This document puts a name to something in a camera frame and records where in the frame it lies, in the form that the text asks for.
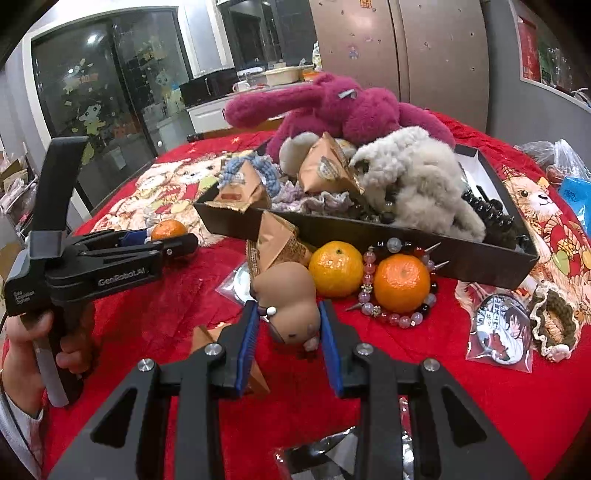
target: black tray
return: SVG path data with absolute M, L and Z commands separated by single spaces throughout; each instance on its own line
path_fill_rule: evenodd
M 258 151 L 262 153 L 264 145 Z M 527 236 L 528 240 L 522 242 L 525 246 L 524 252 L 425 233 L 415 229 L 396 228 L 381 223 L 367 223 L 360 220 L 307 213 L 275 213 L 298 227 L 300 238 L 315 247 L 321 247 L 332 240 L 341 240 L 354 245 L 363 253 L 368 246 L 375 245 L 378 241 L 387 241 L 393 236 L 403 242 L 410 241 L 423 248 L 441 242 L 431 257 L 435 263 L 445 260 L 450 260 L 450 262 L 438 270 L 439 275 L 514 290 L 519 287 L 538 261 L 533 241 L 527 232 L 519 210 L 485 156 L 477 149 L 465 145 L 457 145 L 456 152 L 471 157 L 478 152 L 478 160 L 491 178 L 507 212 L 509 215 L 515 216 L 518 234 Z M 246 212 L 240 213 L 206 205 L 205 202 L 214 200 L 218 192 L 217 184 L 215 184 L 194 204 L 207 230 L 219 235 L 255 241 L 258 237 L 263 210 L 249 208 Z

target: beaded bracelet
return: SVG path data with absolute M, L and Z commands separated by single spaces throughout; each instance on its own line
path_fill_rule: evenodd
M 365 275 L 363 276 L 363 285 L 361 286 L 361 292 L 359 292 L 359 295 L 357 297 L 359 303 L 348 308 L 347 311 L 361 309 L 361 313 L 363 313 L 364 315 L 371 315 L 372 317 L 379 319 L 382 323 L 387 323 L 389 325 L 398 325 L 400 328 L 403 329 L 420 325 L 420 323 L 422 323 L 423 320 L 427 317 L 430 309 L 433 307 L 433 305 L 435 305 L 435 302 L 437 301 L 437 297 L 435 295 L 437 293 L 437 290 L 439 289 L 439 286 L 437 285 L 437 282 L 434 280 L 434 272 L 449 263 L 449 260 L 447 260 L 436 265 L 435 262 L 431 260 L 430 253 L 433 252 L 433 250 L 435 250 L 437 247 L 439 247 L 439 245 L 441 245 L 441 242 L 433 245 L 432 247 L 422 249 L 420 247 L 415 247 L 411 242 L 402 243 L 402 241 L 396 237 L 390 238 L 385 245 L 383 242 L 378 243 L 378 248 L 383 248 L 385 246 L 388 252 L 393 255 L 397 253 L 414 255 L 423 262 L 423 264 L 427 267 L 429 273 L 431 274 L 430 292 L 427 295 L 427 297 L 425 297 L 423 303 L 421 303 L 421 306 L 410 317 L 406 315 L 401 316 L 398 313 L 388 313 L 381 306 L 374 305 L 371 302 L 371 293 L 374 289 L 374 272 L 376 270 L 375 261 L 377 260 L 374 251 L 375 249 L 373 246 L 369 247 L 368 250 L 363 254 L 363 271 Z

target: human hand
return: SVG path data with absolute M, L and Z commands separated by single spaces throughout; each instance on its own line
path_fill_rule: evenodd
M 56 364 L 74 374 L 87 371 L 92 363 L 92 330 L 95 326 L 95 308 L 92 303 L 84 309 L 79 327 L 60 341 L 61 352 Z M 53 325 L 53 312 L 39 317 L 30 314 L 7 319 L 7 337 L 10 341 L 4 361 L 2 383 L 10 399 L 22 411 L 35 417 L 41 409 L 45 385 L 37 366 L 33 341 L 47 336 Z

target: cup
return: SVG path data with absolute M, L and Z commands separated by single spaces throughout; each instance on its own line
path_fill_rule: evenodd
M 246 92 L 247 90 L 250 89 L 250 85 L 248 84 L 248 82 L 246 80 L 243 80 L 241 82 L 235 83 L 234 85 L 232 85 L 232 91 L 233 92 Z

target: white cabinet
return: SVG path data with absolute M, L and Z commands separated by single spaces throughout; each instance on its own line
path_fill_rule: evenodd
M 189 112 L 189 117 L 191 117 L 191 123 L 195 129 L 195 133 L 202 134 L 214 130 L 231 128 L 230 124 L 223 117 L 223 109 L 229 100 L 229 98 L 222 98 L 188 108 L 187 112 Z

